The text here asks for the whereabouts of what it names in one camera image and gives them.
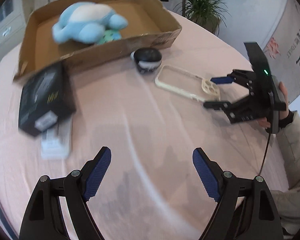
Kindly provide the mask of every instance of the person's hand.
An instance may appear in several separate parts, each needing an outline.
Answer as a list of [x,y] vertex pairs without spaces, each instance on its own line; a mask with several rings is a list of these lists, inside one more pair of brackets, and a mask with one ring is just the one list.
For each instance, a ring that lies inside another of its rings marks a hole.
[[[286,101],[286,110],[279,112],[279,120],[285,119],[289,114],[289,100],[288,100],[288,91],[282,82],[279,83],[279,89],[283,93],[284,99]],[[270,128],[271,124],[267,121],[267,118],[258,119],[258,124],[263,128]]]

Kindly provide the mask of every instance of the clear phone case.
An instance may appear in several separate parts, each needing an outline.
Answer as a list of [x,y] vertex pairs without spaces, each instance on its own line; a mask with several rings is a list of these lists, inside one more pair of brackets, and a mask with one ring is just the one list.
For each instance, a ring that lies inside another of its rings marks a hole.
[[164,65],[154,82],[162,89],[198,102],[220,100],[215,83],[178,67]]

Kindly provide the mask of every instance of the sign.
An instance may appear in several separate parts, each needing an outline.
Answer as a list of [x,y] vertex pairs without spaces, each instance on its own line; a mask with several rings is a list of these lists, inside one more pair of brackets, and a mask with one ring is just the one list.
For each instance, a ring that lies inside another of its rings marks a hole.
[[300,5],[288,0],[264,53],[270,70],[288,89],[290,103],[300,95]]

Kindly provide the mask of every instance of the red flower logo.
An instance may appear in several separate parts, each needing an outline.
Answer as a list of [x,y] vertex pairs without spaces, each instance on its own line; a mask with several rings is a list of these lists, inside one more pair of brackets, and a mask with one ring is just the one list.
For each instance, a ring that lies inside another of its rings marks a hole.
[[279,45],[278,43],[275,42],[274,37],[272,37],[266,47],[266,51],[269,52],[269,55],[271,58],[275,58],[275,55],[279,54],[280,55],[280,51],[279,51]]

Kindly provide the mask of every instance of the green plush toy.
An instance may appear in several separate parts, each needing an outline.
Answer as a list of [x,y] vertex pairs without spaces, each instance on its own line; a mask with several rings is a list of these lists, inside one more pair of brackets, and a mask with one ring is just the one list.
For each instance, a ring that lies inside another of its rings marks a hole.
[[121,34],[119,31],[115,31],[115,30],[106,30],[105,34],[103,35],[103,37],[100,39],[100,41],[97,43],[98,45],[104,44],[106,42],[109,41],[116,41],[116,40],[120,40]]

